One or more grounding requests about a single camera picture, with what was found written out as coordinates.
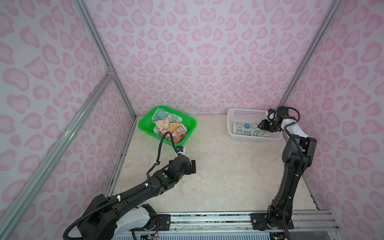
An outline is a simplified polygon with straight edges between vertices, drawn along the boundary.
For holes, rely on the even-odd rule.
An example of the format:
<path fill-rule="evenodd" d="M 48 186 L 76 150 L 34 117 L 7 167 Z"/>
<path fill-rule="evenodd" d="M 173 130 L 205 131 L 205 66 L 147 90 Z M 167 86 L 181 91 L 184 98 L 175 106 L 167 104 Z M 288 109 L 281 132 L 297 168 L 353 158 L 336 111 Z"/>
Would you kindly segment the blue bunny towel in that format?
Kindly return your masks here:
<path fill-rule="evenodd" d="M 234 134 L 243 135 L 243 136 L 253 136 L 253 137 L 269 137 L 270 132 L 262 130 L 259 128 L 258 123 L 248 124 L 233 122 Z"/>

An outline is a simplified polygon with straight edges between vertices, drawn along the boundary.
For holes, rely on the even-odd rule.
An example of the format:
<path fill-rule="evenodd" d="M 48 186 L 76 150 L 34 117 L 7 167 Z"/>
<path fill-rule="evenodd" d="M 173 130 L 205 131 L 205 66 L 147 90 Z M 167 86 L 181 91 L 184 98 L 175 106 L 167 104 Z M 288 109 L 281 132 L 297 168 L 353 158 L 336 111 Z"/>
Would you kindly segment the orange blue patterned towel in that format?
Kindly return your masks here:
<path fill-rule="evenodd" d="M 180 143 L 187 136 L 187 128 L 181 123 L 170 122 L 168 118 L 155 121 L 154 133 L 162 137 L 166 132 L 172 134 L 175 144 Z"/>

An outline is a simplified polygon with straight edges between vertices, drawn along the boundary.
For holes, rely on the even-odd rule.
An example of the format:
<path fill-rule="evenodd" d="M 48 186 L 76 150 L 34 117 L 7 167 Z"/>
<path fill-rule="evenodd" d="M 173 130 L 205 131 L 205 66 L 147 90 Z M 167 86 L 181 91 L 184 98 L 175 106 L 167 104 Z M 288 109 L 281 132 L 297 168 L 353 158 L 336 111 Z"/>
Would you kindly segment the green plastic basket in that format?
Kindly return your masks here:
<path fill-rule="evenodd" d="M 153 121 L 153 118 L 155 116 L 155 113 L 158 111 L 158 110 L 164 110 L 164 112 L 167 112 L 167 113 L 170 113 L 170 114 L 173 114 L 173 115 L 176 115 L 178 116 L 179 118 L 181 118 L 181 124 L 183 124 L 186 129 L 187 129 L 187 132 L 186 132 L 186 136 L 184 138 L 181 138 L 181 140 L 176 144 L 176 146 L 181 146 L 183 145 L 186 140 L 190 137 L 190 135 L 192 134 L 192 132 L 195 130 L 196 126 L 197 126 L 197 121 L 193 118 L 193 117 L 190 117 L 190 116 L 187 116 L 181 112 L 178 112 L 176 110 L 173 110 L 171 108 L 168 108 L 166 106 L 157 106 L 157 107 L 154 107 L 151 111 L 149 111 L 149 113 L 147 113 L 138 123 L 138 127 L 141 131 L 149 134 L 150 136 L 154 137 L 154 138 L 157 138 L 158 140 L 161 139 L 160 136 L 158 136 L 156 133 L 155 133 L 155 123 Z"/>

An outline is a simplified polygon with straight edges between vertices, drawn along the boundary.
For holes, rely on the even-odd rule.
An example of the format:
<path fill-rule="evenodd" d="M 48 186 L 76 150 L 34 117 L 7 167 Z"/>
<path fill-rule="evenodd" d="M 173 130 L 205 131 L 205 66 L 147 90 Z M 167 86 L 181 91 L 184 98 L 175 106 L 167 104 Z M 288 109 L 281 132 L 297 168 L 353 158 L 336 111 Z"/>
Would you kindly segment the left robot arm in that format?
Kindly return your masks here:
<path fill-rule="evenodd" d="M 111 240 L 126 231 L 158 227 L 156 211 L 144 202 L 172 189 L 184 175 L 196 173 L 196 162 L 178 154 L 169 165 L 156 171 L 147 181 L 123 193 L 96 196 L 83 215 L 65 230 L 63 238 L 71 239 L 77 227 L 82 240 Z"/>

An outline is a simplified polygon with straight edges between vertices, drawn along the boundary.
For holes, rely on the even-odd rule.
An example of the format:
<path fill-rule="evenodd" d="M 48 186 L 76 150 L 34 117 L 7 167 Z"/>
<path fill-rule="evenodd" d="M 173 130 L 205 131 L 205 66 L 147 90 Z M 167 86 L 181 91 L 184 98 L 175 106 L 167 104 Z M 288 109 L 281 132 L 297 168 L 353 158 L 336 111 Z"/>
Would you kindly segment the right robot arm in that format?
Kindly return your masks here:
<path fill-rule="evenodd" d="M 312 165 L 317 140 L 307 135 L 299 126 L 301 115 L 293 107 L 280 106 L 269 109 L 267 118 L 259 124 L 261 130 L 270 133 L 284 132 L 288 141 L 282 153 L 284 173 L 279 190 L 269 205 L 261 222 L 254 220 L 255 229 L 282 229 L 287 231 L 293 214 L 293 201 L 299 181 Z"/>

